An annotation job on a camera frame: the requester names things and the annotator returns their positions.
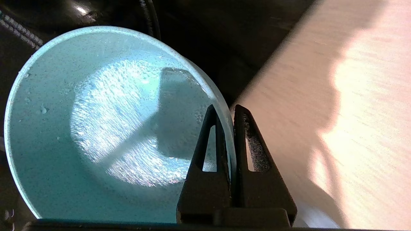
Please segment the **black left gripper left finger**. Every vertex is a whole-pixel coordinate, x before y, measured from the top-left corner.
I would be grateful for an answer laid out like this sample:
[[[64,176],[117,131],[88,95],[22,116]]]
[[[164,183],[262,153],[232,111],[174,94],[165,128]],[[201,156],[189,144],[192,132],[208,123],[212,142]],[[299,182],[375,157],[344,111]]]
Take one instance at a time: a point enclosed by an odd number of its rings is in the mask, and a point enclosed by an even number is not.
[[[215,172],[204,172],[207,144],[215,127]],[[212,225],[214,214],[230,207],[231,183],[225,134],[213,105],[207,108],[196,148],[184,182],[176,209],[179,224]]]

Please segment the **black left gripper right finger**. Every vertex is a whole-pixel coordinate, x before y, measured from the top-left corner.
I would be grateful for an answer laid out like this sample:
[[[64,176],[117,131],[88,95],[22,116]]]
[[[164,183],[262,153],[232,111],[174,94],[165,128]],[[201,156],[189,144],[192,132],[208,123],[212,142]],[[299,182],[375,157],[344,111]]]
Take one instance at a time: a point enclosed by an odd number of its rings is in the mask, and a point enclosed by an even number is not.
[[[259,227],[290,227],[297,206],[251,112],[235,106],[235,206]]]

